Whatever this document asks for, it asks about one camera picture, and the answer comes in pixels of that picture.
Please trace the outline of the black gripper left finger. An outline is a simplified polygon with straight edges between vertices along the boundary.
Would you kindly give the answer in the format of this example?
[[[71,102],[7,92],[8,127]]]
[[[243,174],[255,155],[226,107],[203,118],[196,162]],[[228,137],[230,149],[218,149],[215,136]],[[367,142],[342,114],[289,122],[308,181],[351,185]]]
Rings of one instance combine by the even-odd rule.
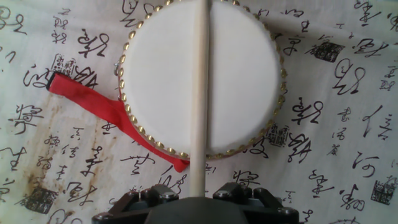
[[[107,212],[91,218],[94,224],[145,223],[149,212],[156,206],[174,200],[179,196],[164,184],[153,185],[141,192],[125,193]]]

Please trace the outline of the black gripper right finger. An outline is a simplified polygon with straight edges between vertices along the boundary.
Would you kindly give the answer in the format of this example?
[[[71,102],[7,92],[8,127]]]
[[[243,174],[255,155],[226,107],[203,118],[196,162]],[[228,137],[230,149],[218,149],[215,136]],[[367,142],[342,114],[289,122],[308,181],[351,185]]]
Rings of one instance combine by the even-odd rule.
[[[299,224],[299,212],[285,207],[268,190],[228,182],[212,196],[225,217],[223,223]]]

